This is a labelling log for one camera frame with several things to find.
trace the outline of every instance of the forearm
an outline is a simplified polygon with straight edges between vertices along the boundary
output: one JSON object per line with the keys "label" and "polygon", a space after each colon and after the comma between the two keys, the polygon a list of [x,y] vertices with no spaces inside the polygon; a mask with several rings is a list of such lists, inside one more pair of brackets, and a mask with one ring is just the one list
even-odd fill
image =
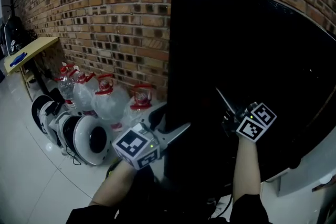
{"label": "forearm", "polygon": [[233,201],[244,194],[260,194],[260,170],[256,144],[241,136],[233,178]]}
{"label": "forearm", "polygon": [[136,171],[127,162],[122,161],[99,187],[90,205],[115,206],[129,192]]}

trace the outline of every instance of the table leg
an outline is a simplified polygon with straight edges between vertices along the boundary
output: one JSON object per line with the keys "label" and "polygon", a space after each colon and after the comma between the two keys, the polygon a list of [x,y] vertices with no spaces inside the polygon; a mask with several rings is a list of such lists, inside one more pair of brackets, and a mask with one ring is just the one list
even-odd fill
{"label": "table leg", "polygon": [[49,91],[48,91],[46,85],[44,84],[40,73],[38,72],[38,69],[37,69],[36,64],[34,62],[34,59],[31,59],[31,60],[27,61],[27,63],[25,63],[25,64],[28,67],[28,69],[34,74],[36,82],[40,86],[43,94],[45,94],[47,96],[50,96]]}

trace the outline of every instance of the white floor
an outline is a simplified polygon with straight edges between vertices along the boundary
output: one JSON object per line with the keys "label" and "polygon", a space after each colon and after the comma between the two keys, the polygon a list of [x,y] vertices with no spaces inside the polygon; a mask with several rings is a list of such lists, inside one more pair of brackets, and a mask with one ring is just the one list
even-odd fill
{"label": "white floor", "polygon": [[[35,96],[40,91],[36,85]],[[4,224],[65,223],[72,209],[85,207],[104,180],[110,163],[75,166],[36,126],[31,102],[15,73],[0,83],[0,220]],[[154,163],[162,174],[161,163]],[[261,200],[274,224],[316,223],[323,192],[277,198],[264,183]],[[228,203],[229,197],[222,198]],[[223,215],[229,218],[232,207]]]}

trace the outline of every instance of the black wire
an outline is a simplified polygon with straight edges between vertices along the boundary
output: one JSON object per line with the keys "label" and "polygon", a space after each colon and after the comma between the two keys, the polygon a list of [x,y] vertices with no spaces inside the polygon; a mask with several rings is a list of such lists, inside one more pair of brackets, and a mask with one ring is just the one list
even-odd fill
{"label": "black wire", "polygon": [[227,206],[225,207],[224,211],[221,212],[216,218],[219,218],[222,214],[225,213],[225,211],[229,208],[231,202],[232,202],[232,194],[231,194],[231,197],[230,197],[230,201],[229,201],[229,203],[227,204]]}
{"label": "black wire", "polygon": [[81,163],[79,160],[76,159],[76,153],[75,153],[74,156],[72,156],[72,155],[68,152],[68,146],[66,145],[65,147],[66,147],[66,148],[65,148],[66,152],[73,158],[73,159],[72,159],[72,163],[75,164],[75,165],[82,165],[82,163]]}

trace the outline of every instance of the plastic water jug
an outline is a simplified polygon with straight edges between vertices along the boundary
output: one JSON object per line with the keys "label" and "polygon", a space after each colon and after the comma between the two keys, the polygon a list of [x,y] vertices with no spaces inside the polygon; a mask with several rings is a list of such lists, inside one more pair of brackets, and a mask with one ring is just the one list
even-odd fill
{"label": "plastic water jug", "polygon": [[97,116],[91,106],[92,98],[95,92],[99,89],[98,80],[94,77],[95,73],[85,76],[84,72],[78,74],[74,86],[74,99],[76,105],[82,111],[83,115]]}
{"label": "plastic water jug", "polygon": [[137,84],[133,88],[134,96],[124,109],[121,123],[126,128],[130,128],[139,123],[142,113],[153,104],[158,104],[156,97],[153,96],[153,87],[150,84]]}
{"label": "plastic water jug", "polygon": [[[102,75],[99,79],[111,76],[111,74]],[[114,131],[118,132],[122,130],[120,121],[129,100],[129,95],[121,86],[114,86],[113,81],[111,85],[107,80],[101,80],[99,91],[95,93],[91,105],[98,117],[108,123]]]}
{"label": "plastic water jug", "polygon": [[74,110],[76,109],[76,103],[74,101],[74,86],[75,82],[71,78],[71,76],[76,72],[76,69],[69,72],[69,67],[73,67],[73,65],[67,65],[60,68],[61,76],[55,81],[58,82],[58,90],[61,93],[63,99],[65,100],[65,104],[68,109]]}

